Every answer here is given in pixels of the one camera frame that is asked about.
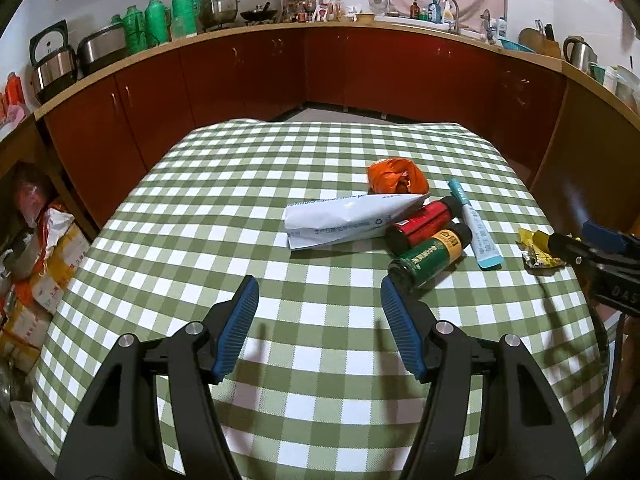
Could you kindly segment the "yellow wrapper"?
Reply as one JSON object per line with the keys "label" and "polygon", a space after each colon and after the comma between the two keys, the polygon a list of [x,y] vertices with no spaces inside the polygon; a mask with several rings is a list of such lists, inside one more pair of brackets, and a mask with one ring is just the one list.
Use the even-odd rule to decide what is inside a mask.
{"label": "yellow wrapper", "polygon": [[542,231],[518,229],[518,247],[521,249],[524,264],[530,270],[550,270],[562,268],[565,262],[548,252],[549,234]]}

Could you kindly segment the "green label brown bottle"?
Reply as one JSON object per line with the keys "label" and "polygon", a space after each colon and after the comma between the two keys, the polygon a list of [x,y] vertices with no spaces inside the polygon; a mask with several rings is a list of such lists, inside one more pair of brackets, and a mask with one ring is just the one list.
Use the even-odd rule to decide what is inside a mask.
{"label": "green label brown bottle", "polygon": [[387,274],[401,289],[416,289],[462,257],[473,234],[464,223],[449,222],[415,248],[395,258]]}

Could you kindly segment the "blue white tube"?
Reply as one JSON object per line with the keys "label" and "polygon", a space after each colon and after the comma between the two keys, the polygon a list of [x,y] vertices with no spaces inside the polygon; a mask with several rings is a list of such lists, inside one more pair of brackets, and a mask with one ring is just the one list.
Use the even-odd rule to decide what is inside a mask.
{"label": "blue white tube", "polygon": [[462,205],[462,220],[472,232],[472,251],[478,266],[482,270],[490,270],[502,266],[504,263],[500,250],[491,237],[487,226],[478,212],[474,209],[466,196],[461,183],[457,179],[450,179],[448,186],[451,195],[460,200]]}

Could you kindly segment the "white blue paper package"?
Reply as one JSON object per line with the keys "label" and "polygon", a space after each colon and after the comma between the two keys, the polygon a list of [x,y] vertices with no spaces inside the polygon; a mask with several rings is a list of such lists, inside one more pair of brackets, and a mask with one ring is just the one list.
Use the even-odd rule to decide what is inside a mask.
{"label": "white blue paper package", "polygon": [[361,194],[288,205],[283,222],[292,252],[366,240],[420,209],[425,194]]}

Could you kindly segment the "red label brown bottle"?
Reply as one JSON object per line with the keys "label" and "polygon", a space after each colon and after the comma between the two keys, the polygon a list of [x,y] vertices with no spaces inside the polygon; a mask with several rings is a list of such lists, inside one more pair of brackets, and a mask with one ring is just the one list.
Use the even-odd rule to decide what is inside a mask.
{"label": "red label brown bottle", "polygon": [[435,200],[386,229],[387,248],[396,256],[415,248],[446,224],[462,215],[462,203],[454,196]]}

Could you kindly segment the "orange plastic bag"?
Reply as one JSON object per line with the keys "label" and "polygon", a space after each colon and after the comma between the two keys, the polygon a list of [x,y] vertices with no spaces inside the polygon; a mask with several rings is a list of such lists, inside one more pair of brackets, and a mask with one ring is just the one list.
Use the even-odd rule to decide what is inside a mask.
{"label": "orange plastic bag", "polygon": [[388,158],[367,168],[372,194],[421,194],[430,190],[424,173],[409,159]]}

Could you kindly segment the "red kitchen cabinets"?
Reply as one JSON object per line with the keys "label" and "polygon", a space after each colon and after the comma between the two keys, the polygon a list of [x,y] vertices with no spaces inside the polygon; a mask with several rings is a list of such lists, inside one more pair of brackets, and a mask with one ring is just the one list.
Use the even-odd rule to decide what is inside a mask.
{"label": "red kitchen cabinets", "polygon": [[548,65],[425,32],[258,27],[126,58],[73,84],[37,118],[90,217],[104,224],[191,130],[268,122],[306,105],[456,122],[530,182],[566,85]]}

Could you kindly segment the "brown wooden side cabinet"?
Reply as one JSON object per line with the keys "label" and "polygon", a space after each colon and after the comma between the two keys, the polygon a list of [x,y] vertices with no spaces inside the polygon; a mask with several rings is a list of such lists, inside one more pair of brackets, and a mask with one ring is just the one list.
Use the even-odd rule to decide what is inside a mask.
{"label": "brown wooden side cabinet", "polygon": [[550,226],[576,234],[591,220],[639,233],[639,129],[600,96],[569,81],[532,186]]}

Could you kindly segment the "green white checkered tablecloth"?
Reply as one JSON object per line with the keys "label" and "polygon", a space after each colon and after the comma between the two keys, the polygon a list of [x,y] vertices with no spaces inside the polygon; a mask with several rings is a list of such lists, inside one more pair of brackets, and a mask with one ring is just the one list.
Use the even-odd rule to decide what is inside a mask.
{"label": "green white checkered tablecloth", "polygon": [[453,124],[293,125],[234,120],[199,128],[120,198],[58,306],[30,414],[60,452],[101,362],[124,333],[175,333],[253,275],[259,304],[216,411],[242,476],[390,479],[416,432],[427,386],[402,365],[380,301],[382,240],[291,252],[286,206],[367,191],[367,166],[411,159],[431,198],[457,180],[503,255],[467,252],[427,287],[438,318],[496,340],[519,336],[544,371],[588,466],[604,453],[596,332],[577,278],[527,271],[519,229],[550,222],[486,140]]}

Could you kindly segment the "steel electric kettle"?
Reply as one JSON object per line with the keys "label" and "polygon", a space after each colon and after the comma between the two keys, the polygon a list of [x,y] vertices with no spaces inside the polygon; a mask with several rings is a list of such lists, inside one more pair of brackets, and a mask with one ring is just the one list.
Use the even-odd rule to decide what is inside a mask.
{"label": "steel electric kettle", "polygon": [[581,36],[568,36],[563,42],[564,60],[585,74],[590,73],[592,64],[598,62],[597,53]]}

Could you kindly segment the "stacked cardboard boxes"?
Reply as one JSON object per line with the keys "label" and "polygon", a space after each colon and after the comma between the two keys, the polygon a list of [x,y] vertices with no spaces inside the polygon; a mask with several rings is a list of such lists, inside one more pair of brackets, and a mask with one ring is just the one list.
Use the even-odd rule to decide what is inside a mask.
{"label": "stacked cardboard boxes", "polygon": [[28,372],[70,281],[89,250],[75,217],[60,204],[1,255],[1,354]]}

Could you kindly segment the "sink faucet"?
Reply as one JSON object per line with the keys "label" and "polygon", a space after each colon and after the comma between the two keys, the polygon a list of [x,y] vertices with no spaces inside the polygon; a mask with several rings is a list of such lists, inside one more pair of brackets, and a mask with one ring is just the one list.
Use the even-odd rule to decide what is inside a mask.
{"label": "sink faucet", "polygon": [[437,0],[437,4],[440,9],[440,17],[442,18],[442,24],[448,26],[448,32],[454,35],[460,34],[459,23],[459,5],[457,0]]}

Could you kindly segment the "green thermos right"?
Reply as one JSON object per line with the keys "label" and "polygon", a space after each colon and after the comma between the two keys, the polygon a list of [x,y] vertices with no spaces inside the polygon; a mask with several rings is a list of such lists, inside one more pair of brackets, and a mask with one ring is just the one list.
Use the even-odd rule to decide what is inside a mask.
{"label": "green thermos right", "polygon": [[171,36],[173,40],[194,36],[198,33],[196,0],[171,0]]}

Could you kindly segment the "green thermos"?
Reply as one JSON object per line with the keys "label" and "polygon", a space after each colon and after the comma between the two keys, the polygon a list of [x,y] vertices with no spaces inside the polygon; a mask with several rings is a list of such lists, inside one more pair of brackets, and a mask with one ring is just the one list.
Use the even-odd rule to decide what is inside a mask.
{"label": "green thermos", "polygon": [[171,0],[171,36],[173,40],[194,36],[198,33],[196,0]]}
{"label": "green thermos", "polygon": [[144,15],[136,6],[128,6],[124,16],[114,14],[112,24],[121,24],[125,32],[127,53],[133,55],[148,48],[146,41]]}
{"label": "green thermos", "polygon": [[160,0],[149,1],[144,11],[144,29],[149,48],[169,41],[166,6]]}

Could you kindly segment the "black wok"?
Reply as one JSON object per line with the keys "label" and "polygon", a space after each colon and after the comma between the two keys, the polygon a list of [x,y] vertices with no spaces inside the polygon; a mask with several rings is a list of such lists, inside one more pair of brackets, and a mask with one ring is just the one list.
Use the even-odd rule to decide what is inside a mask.
{"label": "black wok", "polygon": [[242,20],[247,24],[260,24],[272,22],[278,14],[278,10],[271,6],[269,1],[262,6],[256,6],[253,10],[243,11],[241,13]]}

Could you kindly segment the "green thermos middle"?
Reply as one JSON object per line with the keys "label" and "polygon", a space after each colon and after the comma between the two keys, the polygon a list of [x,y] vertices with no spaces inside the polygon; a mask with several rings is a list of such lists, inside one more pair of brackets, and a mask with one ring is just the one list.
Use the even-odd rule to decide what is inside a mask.
{"label": "green thermos middle", "polygon": [[169,41],[166,6],[160,0],[149,1],[144,11],[144,29],[149,48]]}

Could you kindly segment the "steel stock pot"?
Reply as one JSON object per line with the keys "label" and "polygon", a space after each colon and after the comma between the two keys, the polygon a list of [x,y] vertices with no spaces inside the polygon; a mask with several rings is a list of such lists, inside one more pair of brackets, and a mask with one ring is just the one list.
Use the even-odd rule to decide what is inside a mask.
{"label": "steel stock pot", "polygon": [[198,0],[204,29],[233,23],[238,16],[239,0]]}

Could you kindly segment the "green thermos left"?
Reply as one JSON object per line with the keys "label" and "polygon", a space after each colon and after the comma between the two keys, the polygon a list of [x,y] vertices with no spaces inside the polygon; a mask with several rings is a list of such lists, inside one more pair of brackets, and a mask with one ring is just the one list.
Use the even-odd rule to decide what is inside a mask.
{"label": "green thermos left", "polygon": [[112,24],[121,24],[125,32],[127,53],[133,55],[148,48],[146,41],[144,15],[136,6],[128,6],[124,16],[114,14]]}

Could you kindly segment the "spice rack with bottles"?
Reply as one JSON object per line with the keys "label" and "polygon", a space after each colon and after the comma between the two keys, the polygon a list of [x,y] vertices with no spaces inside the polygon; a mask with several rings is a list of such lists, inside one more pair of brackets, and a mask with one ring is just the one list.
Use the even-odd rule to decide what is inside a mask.
{"label": "spice rack with bottles", "polygon": [[281,23],[339,22],[343,0],[281,0]]}

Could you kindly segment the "open steel rice cooker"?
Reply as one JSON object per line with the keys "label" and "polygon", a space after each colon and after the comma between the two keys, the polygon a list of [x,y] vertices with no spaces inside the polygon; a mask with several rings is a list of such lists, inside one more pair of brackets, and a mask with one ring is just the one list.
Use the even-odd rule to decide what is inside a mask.
{"label": "open steel rice cooker", "polygon": [[65,20],[38,32],[29,40],[32,88],[39,104],[70,88],[78,78],[77,56],[68,41]]}

